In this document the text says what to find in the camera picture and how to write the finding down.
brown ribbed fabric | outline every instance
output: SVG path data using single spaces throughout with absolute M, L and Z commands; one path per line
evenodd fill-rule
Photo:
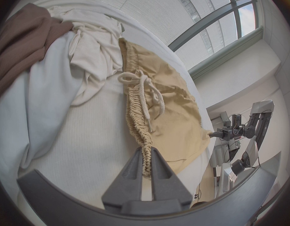
M 23 71 L 44 59 L 49 46 L 72 27 L 71 22 L 62 23 L 32 3 L 9 18 L 0 35 L 0 97 Z

gray fabric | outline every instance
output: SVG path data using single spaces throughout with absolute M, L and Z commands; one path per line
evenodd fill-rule
M 0 99 L 0 180 L 15 202 L 19 167 L 48 152 L 81 86 L 83 71 L 70 68 L 68 57 L 74 35 L 55 40 Z

